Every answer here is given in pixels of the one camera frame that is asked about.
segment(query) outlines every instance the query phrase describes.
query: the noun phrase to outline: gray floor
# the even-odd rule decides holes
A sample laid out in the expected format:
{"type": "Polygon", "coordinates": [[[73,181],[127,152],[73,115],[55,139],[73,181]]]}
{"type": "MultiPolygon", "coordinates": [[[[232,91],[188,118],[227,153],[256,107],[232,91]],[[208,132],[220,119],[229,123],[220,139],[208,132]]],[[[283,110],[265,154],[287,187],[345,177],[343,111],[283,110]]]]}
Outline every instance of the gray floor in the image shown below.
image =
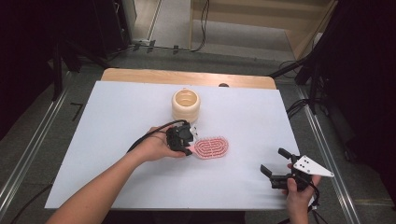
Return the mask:
{"type": "MultiPolygon", "coordinates": [[[[164,3],[167,2],[170,3],[172,0],[163,0],[163,7],[165,7],[164,3]]],[[[160,31],[154,30],[153,34],[159,45],[166,46],[166,43],[170,43],[173,46],[176,44],[171,41],[173,37],[169,33],[168,35],[165,33],[160,35],[160,33],[160,31]]],[[[279,34],[281,32],[274,31],[274,35],[271,37],[278,39],[278,46],[273,48],[273,51],[267,51],[268,49],[265,48],[266,44],[263,43],[263,50],[254,53],[253,51],[255,50],[251,47],[256,46],[256,42],[238,44],[237,42],[240,38],[237,36],[230,37],[234,39],[234,42],[228,42],[222,37],[226,34],[221,33],[219,40],[217,40],[218,42],[212,38],[207,39],[208,44],[205,46],[203,52],[180,52],[173,55],[172,51],[162,49],[155,49],[149,54],[146,53],[145,49],[139,51],[129,50],[120,54],[111,62],[111,65],[121,68],[149,68],[265,76],[277,70],[282,62],[292,60],[289,46],[282,38],[277,37],[279,34]],[[237,49],[230,50],[231,53],[229,53],[227,49],[232,48],[228,48],[227,45],[237,46],[237,49]]],[[[88,101],[94,82],[101,78],[102,73],[103,70],[97,65],[87,64],[83,66],[80,73],[71,74],[70,77],[73,82],[70,83],[70,88],[64,98],[61,109],[41,143],[35,159],[15,197],[11,201],[8,210],[3,219],[0,219],[1,223],[10,223],[11,219],[16,216],[23,205],[46,187],[57,175],[64,153],[71,142],[74,130],[78,126],[78,119],[80,118],[79,115],[78,119],[73,121],[73,117],[76,115],[78,109],[75,105],[71,105],[71,103],[85,104],[88,101]]],[[[294,75],[293,72],[287,74],[288,77],[294,75]]],[[[293,84],[292,79],[286,77],[277,78],[276,86],[281,92],[285,108],[299,99],[298,89],[293,84]]],[[[2,186],[10,177],[23,151],[33,137],[36,127],[50,107],[51,95],[52,87],[49,87],[36,99],[34,104],[23,114],[8,135],[0,142],[0,154],[2,155],[0,158],[0,184],[2,186]]],[[[391,210],[393,203],[382,186],[377,173],[364,164],[350,163],[345,160],[342,143],[334,131],[332,124],[327,117],[320,113],[320,110],[318,112],[317,118],[322,131],[326,136],[342,179],[345,181],[346,188],[355,204],[361,223],[395,223],[396,212],[391,210]]],[[[301,152],[306,153],[312,159],[323,164],[323,158],[319,152],[317,140],[305,112],[302,110],[293,117],[290,120],[290,125],[301,152]]],[[[323,178],[319,189],[321,193],[321,206],[318,212],[328,223],[347,223],[347,218],[340,203],[341,198],[338,197],[334,190],[333,182],[330,178],[323,178]]],[[[47,191],[37,198],[24,211],[18,223],[44,223],[52,214],[52,211],[43,208],[48,194],[49,192],[47,191]]],[[[284,211],[248,211],[246,220],[249,224],[277,223],[286,217],[287,215],[284,211]]]]}

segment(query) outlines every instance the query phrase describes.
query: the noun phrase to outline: black clamp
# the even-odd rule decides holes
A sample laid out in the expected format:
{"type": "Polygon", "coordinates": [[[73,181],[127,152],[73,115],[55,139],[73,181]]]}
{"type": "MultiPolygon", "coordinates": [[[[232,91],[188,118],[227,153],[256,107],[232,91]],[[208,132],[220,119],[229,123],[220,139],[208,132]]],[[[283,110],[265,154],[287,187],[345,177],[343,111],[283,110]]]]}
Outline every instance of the black clamp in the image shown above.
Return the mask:
{"type": "Polygon", "coordinates": [[[190,124],[184,123],[181,126],[166,130],[166,142],[168,146],[174,151],[182,151],[186,156],[190,156],[192,152],[186,148],[190,146],[189,142],[194,140],[190,129],[190,124]]]}
{"type": "Polygon", "coordinates": [[[260,170],[264,175],[270,178],[271,185],[273,189],[288,189],[288,178],[295,179],[297,183],[297,190],[302,191],[309,186],[311,182],[311,175],[308,175],[304,172],[301,172],[294,168],[294,163],[297,162],[301,158],[301,156],[296,156],[294,154],[290,154],[286,149],[280,147],[278,152],[280,155],[285,157],[286,159],[291,160],[291,174],[286,175],[272,175],[272,172],[268,170],[264,165],[260,167],[260,170]]]}

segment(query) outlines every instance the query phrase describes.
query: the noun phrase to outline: human hand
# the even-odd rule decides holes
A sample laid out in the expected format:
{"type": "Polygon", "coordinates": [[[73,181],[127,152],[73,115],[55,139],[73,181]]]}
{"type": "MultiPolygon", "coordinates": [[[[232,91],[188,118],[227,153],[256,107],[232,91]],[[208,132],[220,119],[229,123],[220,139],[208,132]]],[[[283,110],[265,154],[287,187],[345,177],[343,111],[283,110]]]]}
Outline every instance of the human hand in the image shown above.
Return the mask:
{"type": "MultiPolygon", "coordinates": [[[[184,154],[184,152],[173,151],[169,148],[168,144],[166,143],[166,130],[168,130],[171,127],[172,126],[168,126],[156,133],[151,134],[143,142],[137,145],[133,151],[139,153],[144,161],[156,161],[163,157],[173,157],[173,158],[185,157],[186,155],[184,154]]],[[[148,133],[156,130],[157,128],[158,127],[150,128],[148,133]]]]}
{"type": "MultiPolygon", "coordinates": [[[[312,175],[312,183],[315,187],[319,181],[320,175],[312,175]]],[[[286,201],[291,223],[308,223],[308,204],[315,190],[311,186],[308,186],[305,190],[298,191],[297,183],[293,178],[288,179],[288,189],[282,192],[288,195],[286,201]]]]}

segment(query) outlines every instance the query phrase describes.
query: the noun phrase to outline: person's left hand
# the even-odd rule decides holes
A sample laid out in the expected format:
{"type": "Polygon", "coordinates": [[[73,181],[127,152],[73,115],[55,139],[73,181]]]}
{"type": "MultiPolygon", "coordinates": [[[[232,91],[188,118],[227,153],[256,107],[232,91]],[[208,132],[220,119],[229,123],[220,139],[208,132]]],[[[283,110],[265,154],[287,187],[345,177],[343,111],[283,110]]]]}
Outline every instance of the person's left hand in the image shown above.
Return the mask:
{"type": "MultiPolygon", "coordinates": [[[[184,152],[173,151],[169,148],[166,143],[166,130],[171,128],[172,126],[168,126],[166,128],[161,129],[160,131],[153,133],[148,138],[146,138],[142,143],[137,145],[134,151],[139,151],[142,154],[145,161],[156,161],[163,157],[173,157],[173,158],[181,158],[186,155],[184,152]]],[[[148,132],[152,132],[158,127],[152,127],[148,132]]]]}

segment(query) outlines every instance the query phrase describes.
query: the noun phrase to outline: white paper sheet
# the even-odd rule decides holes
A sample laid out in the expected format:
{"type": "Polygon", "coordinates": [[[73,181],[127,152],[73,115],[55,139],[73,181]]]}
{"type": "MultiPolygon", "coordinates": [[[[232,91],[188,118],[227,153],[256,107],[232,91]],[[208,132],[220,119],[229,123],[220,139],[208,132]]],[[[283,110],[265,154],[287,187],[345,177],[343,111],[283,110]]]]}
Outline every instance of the white paper sheet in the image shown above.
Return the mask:
{"type": "Polygon", "coordinates": [[[171,99],[189,88],[201,97],[195,122],[200,137],[224,136],[220,159],[165,158],[138,167],[114,209],[283,209],[285,196],[260,172],[290,170],[277,150],[299,155],[279,91],[98,81],[49,195],[58,208],[73,193],[121,158],[151,126],[172,121],[171,99]]]}

